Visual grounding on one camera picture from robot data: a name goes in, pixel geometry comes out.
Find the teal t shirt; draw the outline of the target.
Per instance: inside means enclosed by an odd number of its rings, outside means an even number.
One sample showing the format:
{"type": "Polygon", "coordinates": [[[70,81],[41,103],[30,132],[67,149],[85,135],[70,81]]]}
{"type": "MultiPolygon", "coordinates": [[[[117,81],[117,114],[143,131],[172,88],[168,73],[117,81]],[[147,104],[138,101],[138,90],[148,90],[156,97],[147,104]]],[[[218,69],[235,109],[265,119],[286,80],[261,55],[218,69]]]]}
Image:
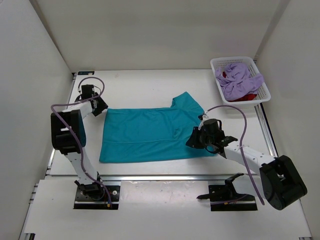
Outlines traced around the teal t shirt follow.
{"type": "Polygon", "coordinates": [[[205,149],[186,146],[203,108],[184,92],[170,107],[108,109],[99,162],[143,163],[211,157],[205,149]]]}

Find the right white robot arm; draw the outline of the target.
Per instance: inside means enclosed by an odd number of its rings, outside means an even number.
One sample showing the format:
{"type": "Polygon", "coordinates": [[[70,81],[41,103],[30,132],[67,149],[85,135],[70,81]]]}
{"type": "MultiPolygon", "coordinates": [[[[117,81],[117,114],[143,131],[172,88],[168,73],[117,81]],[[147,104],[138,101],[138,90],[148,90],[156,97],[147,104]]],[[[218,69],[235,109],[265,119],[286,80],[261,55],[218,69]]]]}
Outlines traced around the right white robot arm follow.
{"type": "Polygon", "coordinates": [[[214,205],[227,205],[248,196],[262,197],[276,210],[283,210],[308,192],[288,156],[275,157],[244,146],[237,138],[225,135],[221,120],[208,119],[194,127],[186,146],[235,161],[249,172],[232,175],[223,185],[199,195],[199,200],[209,199],[214,205]]]}

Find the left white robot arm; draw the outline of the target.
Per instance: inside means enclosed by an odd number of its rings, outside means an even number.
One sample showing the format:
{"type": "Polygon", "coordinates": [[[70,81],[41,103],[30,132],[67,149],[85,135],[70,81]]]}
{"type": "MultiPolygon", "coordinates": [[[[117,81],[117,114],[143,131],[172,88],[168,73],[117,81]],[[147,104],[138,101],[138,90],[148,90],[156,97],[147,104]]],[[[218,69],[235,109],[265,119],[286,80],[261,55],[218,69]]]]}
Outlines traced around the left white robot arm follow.
{"type": "Polygon", "coordinates": [[[78,180],[76,185],[93,200],[100,200],[105,194],[99,173],[92,166],[85,151],[87,137],[83,119],[88,115],[99,116],[108,105],[95,91],[93,84],[80,87],[80,95],[67,109],[57,112],[51,107],[51,143],[72,164],[78,180]]]}

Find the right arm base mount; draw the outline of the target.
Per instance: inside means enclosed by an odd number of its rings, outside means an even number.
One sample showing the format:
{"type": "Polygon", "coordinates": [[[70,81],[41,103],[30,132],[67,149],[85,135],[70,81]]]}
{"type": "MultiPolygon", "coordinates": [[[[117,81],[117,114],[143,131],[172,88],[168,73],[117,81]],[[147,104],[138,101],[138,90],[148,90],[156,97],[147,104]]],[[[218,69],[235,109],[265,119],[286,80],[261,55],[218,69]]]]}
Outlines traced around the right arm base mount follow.
{"type": "Polygon", "coordinates": [[[211,212],[247,212],[257,211],[258,207],[254,195],[240,193],[236,191],[236,180],[244,177],[251,181],[248,175],[236,173],[224,180],[223,184],[211,183],[208,186],[208,193],[196,197],[198,201],[209,200],[211,212]]]}

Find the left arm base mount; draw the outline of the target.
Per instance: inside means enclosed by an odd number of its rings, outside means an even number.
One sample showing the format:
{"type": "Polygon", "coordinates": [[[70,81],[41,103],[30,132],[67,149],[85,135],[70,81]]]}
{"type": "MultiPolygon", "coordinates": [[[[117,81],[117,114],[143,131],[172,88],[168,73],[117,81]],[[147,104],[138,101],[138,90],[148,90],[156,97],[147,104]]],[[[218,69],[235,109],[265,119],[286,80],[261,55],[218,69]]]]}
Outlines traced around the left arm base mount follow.
{"type": "Polygon", "coordinates": [[[107,185],[106,189],[97,183],[80,184],[78,180],[73,208],[75,210],[118,210],[121,193],[120,185],[107,185]]]}

